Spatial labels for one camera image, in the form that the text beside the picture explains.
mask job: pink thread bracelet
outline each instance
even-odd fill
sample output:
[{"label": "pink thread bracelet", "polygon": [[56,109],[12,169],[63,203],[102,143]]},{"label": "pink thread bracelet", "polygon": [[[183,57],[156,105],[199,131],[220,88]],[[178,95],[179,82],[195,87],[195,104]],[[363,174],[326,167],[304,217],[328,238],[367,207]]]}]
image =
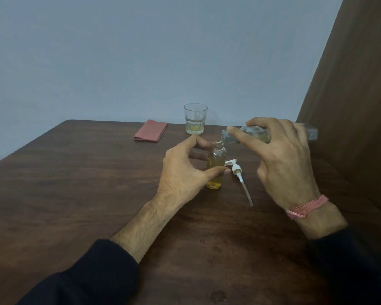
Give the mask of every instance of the pink thread bracelet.
[{"label": "pink thread bracelet", "polygon": [[327,201],[329,201],[329,199],[325,195],[321,195],[320,197],[317,197],[316,199],[309,201],[308,203],[305,203],[304,205],[296,207],[292,209],[291,211],[285,210],[285,212],[290,219],[294,219],[296,217],[304,218],[309,212],[324,205]]}]

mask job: drinking glass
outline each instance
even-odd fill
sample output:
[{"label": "drinking glass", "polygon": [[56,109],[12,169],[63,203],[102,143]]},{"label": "drinking glass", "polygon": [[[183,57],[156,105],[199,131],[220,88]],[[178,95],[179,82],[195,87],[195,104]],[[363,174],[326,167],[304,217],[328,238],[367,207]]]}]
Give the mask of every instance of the drinking glass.
[{"label": "drinking glass", "polygon": [[185,108],[185,120],[186,120],[186,132],[188,134],[201,134],[205,129],[206,114],[208,113],[208,107],[203,104],[192,103],[186,104]]}]

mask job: bottle opening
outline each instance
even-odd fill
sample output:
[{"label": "bottle opening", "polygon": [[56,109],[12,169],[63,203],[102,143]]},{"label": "bottle opening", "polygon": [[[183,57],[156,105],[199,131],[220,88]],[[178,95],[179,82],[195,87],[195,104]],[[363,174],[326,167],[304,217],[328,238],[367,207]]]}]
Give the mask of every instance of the bottle opening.
[{"label": "bottle opening", "polygon": [[218,150],[218,151],[223,150],[223,142],[221,142],[221,141],[215,141],[213,148],[215,150]]}]

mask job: clear glass bottle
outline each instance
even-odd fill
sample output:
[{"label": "clear glass bottle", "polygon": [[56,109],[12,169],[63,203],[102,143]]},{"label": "clear glass bottle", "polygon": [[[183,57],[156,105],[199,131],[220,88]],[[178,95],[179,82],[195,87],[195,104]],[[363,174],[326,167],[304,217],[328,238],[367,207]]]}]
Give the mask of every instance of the clear glass bottle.
[{"label": "clear glass bottle", "polygon": [[[227,151],[223,147],[223,142],[216,141],[213,151],[208,154],[208,164],[206,169],[224,166],[226,162]],[[218,189],[221,186],[221,182],[223,180],[223,176],[218,176],[211,180],[206,186],[210,189]]]},{"label": "clear glass bottle", "polygon": [[[306,128],[306,133],[308,134],[308,140],[317,140],[317,128],[310,124],[300,124]],[[244,133],[253,136],[265,143],[270,143],[271,135],[268,130],[259,126],[243,126],[240,128]],[[222,130],[221,141],[224,144],[227,143],[240,143],[236,137],[230,134],[227,130]]]}]

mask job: left hand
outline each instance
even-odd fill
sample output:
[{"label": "left hand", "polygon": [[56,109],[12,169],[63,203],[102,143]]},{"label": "left hand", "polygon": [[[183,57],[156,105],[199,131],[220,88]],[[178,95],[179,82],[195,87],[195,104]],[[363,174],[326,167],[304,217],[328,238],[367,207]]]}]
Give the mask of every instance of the left hand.
[{"label": "left hand", "polygon": [[227,167],[213,167],[201,171],[192,166],[189,158],[203,161],[208,159],[206,154],[192,151],[192,148],[211,151],[213,146],[213,142],[192,135],[169,149],[165,154],[156,197],[170,198],[183,205],[192,200],[211,179],[222,174],[230,174],[231,170]]}]

